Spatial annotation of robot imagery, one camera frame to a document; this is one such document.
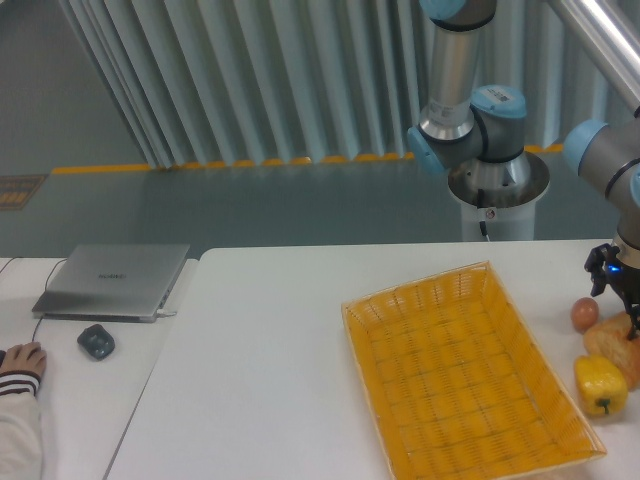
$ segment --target egg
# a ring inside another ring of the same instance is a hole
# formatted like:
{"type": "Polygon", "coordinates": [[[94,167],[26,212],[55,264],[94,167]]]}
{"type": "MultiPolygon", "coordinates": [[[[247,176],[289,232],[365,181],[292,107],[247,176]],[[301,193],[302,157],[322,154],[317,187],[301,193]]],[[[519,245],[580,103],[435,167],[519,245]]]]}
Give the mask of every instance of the egg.
{"type": "Polygon", "coordinates": [[[571,307],[571,323],[578,332],[584,333],[598,322],[598,303],[589,297],[578,300],[571,307]]]}

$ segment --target bell pepper stem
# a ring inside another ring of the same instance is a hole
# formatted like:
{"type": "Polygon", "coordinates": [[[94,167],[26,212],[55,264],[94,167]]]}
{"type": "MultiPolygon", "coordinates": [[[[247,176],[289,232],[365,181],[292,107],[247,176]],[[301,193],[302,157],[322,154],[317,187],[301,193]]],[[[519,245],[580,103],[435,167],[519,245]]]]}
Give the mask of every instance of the bell pepper stem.
{"type": "Polygon", "coordinates": [[[604,414],[605,415],[609,415],[609,404],[611,403],[611,399],[609,398],[599,398],[596,401],[596,405],[598,407],[603,407],[604,408],[604,414]]]}

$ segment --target sleeve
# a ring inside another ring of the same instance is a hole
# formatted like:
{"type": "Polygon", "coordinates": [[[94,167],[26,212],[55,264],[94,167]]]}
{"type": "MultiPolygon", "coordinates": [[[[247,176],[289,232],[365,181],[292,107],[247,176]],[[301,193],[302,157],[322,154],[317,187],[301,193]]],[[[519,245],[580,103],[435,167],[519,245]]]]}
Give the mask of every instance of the sleeve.
{"type": "Polygon", "coordinates": [[[0,480],[41,478],[39,386],[30,373],[0,374],[0,480]]]}

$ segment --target laptop logo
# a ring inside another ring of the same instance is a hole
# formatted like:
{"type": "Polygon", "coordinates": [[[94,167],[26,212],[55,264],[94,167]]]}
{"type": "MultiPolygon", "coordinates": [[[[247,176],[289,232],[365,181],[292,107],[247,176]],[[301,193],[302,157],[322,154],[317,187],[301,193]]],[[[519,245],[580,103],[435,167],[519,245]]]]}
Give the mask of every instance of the laptop logo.
{"type": "Polygon", "coordinates": [[[127,278],[127,276],[124,273],[99,273],[98,278],[105,280],[122,280],[127,278]]]}

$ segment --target blue joint cap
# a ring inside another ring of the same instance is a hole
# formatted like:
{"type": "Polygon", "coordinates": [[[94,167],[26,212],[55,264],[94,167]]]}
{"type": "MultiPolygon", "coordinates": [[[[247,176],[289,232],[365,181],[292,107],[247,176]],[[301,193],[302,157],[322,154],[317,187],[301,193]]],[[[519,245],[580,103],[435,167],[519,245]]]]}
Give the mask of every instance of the blue joint cap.
{"type": "Polygon", "coordinates": [[[420,0],[420,6],[432,20],[448,20],[462,10],[467,0],[420,0]]]}
{"type": "Polygon", "coordinates": [[[640,166],[636,168],[631,177],[631,196],[636,205],[640,207],[640,166]]]}
{"type": "Polygon", "coordinates": [[[407,141],[416,160],[427,173],[436,175],[446,170],[418,127],[407,130],[407,141]]]}
{"type": "Polygon", "coordinates": [[[471,104],[479,110],[500,118],[519,119],[527,116],[524,95],[504,85],[485,85],[471,94],[471,104]]]}
{"type": "Polygon", "coordinates": [[[593,138],[606,127],[600,120],[587,120],[571,130],[564,141],[562,156],[576,175],[580,174],[580,164],[593,138]]]}

